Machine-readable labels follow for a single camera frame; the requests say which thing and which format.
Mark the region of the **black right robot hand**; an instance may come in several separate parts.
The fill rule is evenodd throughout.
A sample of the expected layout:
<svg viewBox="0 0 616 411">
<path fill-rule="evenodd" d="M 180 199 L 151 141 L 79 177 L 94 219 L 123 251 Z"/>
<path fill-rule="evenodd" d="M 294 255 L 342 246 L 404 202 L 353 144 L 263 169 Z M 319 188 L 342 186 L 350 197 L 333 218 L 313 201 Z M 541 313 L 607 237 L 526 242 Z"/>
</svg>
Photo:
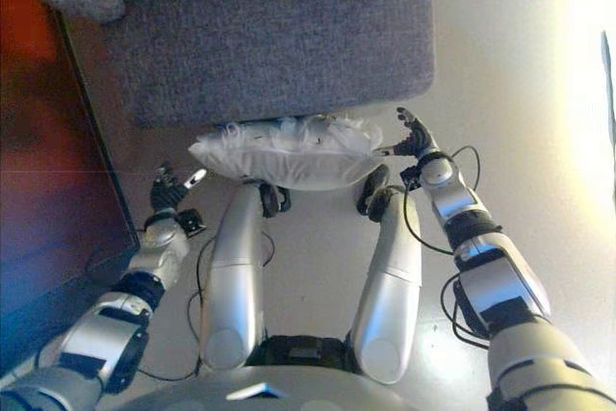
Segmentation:
<svg viewBox="0 0 616 411">
<path fill-rule="evenodd" d="M 406 108 L 397 107 L 397 117 L 407 129 L 407 137 L 394 145 L 374 149 L 373 155 L 414 157 L 420 160 L 424 156 L 440 150 L 430 130 L 413 113 Z"/>
</svg>

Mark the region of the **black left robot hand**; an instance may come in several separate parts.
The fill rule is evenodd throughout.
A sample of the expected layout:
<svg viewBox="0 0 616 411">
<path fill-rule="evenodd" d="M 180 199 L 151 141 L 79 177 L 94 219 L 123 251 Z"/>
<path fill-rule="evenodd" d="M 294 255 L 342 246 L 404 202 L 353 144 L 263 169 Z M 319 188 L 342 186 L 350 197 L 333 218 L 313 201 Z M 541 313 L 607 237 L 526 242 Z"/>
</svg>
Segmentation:
<svg viewBox="0 0 616 411">
<path fill-rule="evenodd" d="M 170 163 L 163 162 L 157 168 L 150 190 L 150 205 L 158 213 L 166 209 L 176 210 L 188 192 L 196 187 L 206 176 L 207 169 L 200 168 L 193 172 L 184 182 L 174 175 Z"/>
</svg>

